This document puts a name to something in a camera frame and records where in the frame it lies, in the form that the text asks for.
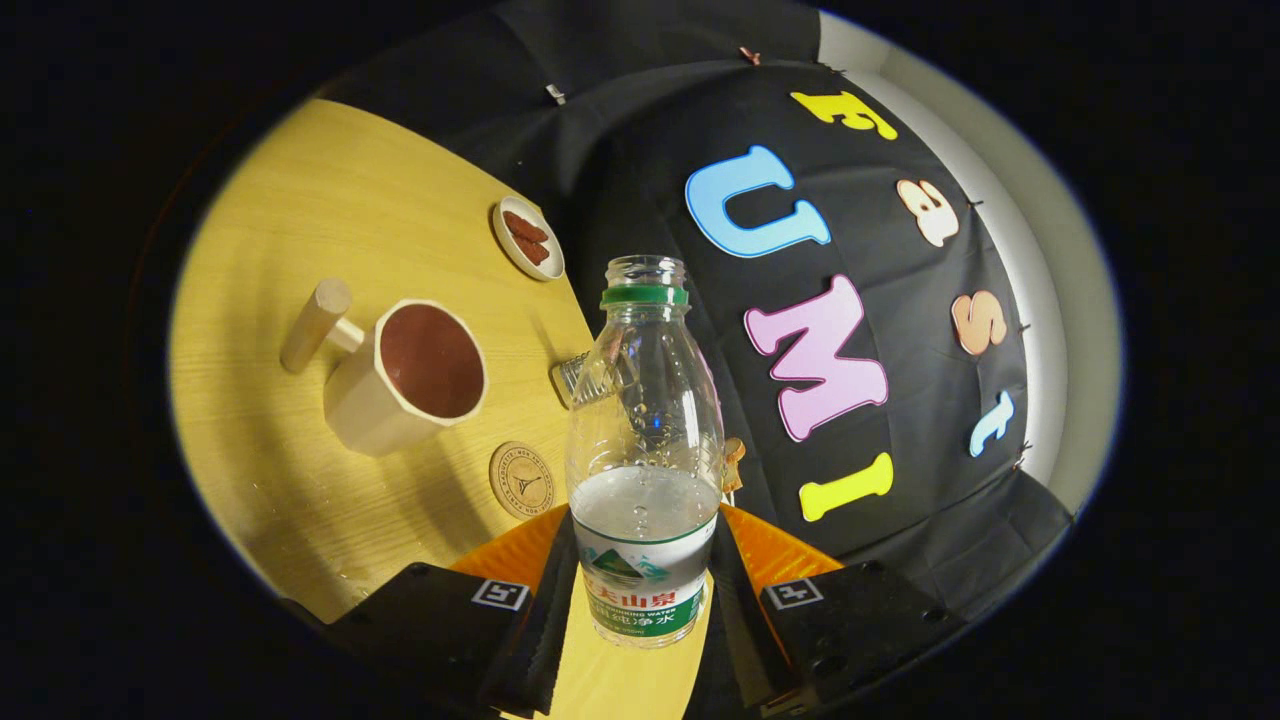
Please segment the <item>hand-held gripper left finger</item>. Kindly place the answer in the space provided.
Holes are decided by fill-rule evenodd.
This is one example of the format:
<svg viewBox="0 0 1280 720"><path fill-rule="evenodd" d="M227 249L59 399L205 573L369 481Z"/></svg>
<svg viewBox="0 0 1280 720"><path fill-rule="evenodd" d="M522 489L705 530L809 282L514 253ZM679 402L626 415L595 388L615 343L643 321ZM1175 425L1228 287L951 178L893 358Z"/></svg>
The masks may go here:
<svg viewBox="0 0 1280 720"><path fill-rule="evenodd" d="M412 562L324 623L285 606L330 643L466 719L548 715L576 568L566 505L452 568Z"/></svg>

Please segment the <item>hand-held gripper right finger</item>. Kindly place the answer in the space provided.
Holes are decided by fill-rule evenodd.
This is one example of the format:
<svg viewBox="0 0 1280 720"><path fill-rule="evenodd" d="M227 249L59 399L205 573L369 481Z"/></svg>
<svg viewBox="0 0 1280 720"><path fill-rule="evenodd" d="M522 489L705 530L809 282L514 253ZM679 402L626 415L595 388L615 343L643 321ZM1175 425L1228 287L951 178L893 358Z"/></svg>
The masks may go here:
<svg viewBox="0 0 1280 720"><path fill-rule="evenodd" d="M952 639L964 620L877 561L844 566L724 505L700 660L704 716L823 716Z"/></svg>

